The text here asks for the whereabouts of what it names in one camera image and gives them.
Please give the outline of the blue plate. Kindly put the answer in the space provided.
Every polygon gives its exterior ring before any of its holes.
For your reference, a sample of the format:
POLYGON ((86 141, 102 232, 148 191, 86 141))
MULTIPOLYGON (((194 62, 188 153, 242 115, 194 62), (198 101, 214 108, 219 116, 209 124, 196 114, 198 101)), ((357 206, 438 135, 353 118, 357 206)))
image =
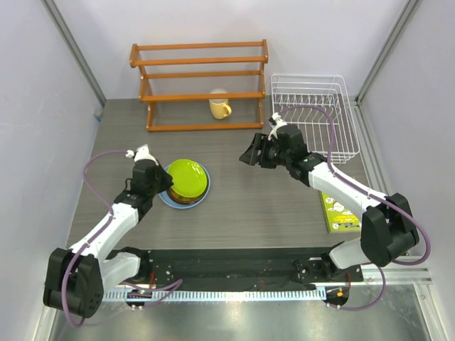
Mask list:
POLYGON ((179 203, 179 202, 176 202, 176 201, 171 199, 171 197, 168 195, 167 192, 159 193, 159 198, 161 199, 161 201, 164 204, 168 205, 169 207, 172 207, 172 208, 177 209, 177 210, 187 210, 187 209, 190 209, 190 208, 193 208, 193 207, 199 205, 206 198, 208 192, 210 191, 210 174, 209 174, 209 172, 207 171, 207 169, 204 166, 202 166, 202 169, 205 172, 205 175, 206 175, 208 183, 207 183, 207 187, 205 189, 205 192, 195 202, 192 202, 192 203, 179 203))

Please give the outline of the brown yellow plate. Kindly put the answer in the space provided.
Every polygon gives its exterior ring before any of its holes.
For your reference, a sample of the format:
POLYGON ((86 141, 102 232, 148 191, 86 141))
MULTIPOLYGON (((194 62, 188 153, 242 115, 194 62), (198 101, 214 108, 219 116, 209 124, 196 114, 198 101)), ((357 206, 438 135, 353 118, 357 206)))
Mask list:
POLYGON ((199 196, 196 196, 196 197, 185 197, 185 196, 179 195, 172 188, 168 189, 166 192, 167 192, 168 196, 174 202, 177 202, 177 203, 183 204, 183 205, 190 205, 190 204, 193 204, 193 203, 196 203, 196 202, 202 200, 204 195, 207 193, 207 191, 208 191, 208 187, 206 187, 205 190, 199 196))

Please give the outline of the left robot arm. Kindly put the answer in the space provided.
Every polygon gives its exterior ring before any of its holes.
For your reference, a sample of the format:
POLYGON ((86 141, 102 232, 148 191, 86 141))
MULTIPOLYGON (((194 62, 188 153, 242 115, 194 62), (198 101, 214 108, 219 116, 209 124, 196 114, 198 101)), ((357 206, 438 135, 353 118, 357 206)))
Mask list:
POLYGON ((92 317, 105 292, 123 281, 146 282, 151 275, 147 251, 113 248, 151 209, 154 197, 168 190, 172 177, 154 158, 135 161, 132 177, 110 205, 104 218, 68 249, 49 256, 44 305, 81 318, 92 317))

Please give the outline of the green plate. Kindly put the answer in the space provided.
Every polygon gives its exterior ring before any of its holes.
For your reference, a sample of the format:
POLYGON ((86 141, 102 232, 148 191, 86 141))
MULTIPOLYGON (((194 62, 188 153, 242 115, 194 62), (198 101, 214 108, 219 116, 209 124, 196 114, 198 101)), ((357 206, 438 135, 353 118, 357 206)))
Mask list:
POLYGON ((182 197, 198 197, 208 186, 204 168, 190 159, 178 159, 171 163, 168 174, 173 178, 172 191, 182 197))

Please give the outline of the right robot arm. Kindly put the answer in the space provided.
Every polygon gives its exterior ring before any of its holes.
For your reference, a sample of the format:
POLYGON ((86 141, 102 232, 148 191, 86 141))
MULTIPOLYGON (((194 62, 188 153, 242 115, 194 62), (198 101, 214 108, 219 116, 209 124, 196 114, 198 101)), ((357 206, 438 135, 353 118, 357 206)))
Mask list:
POLYGON ((269 135, 256 133, 239 160, 269 169, 284 166, 293 179, 329 195, 360 220, 359 238, 337 244, 322 256, 321 272, 328 280, 338 280, 347 268, 364 263, 387 266, 419 243, 403 195, 387 196, 349 178, 326 157, 310 152, 294 125, 274 128, 269 135))

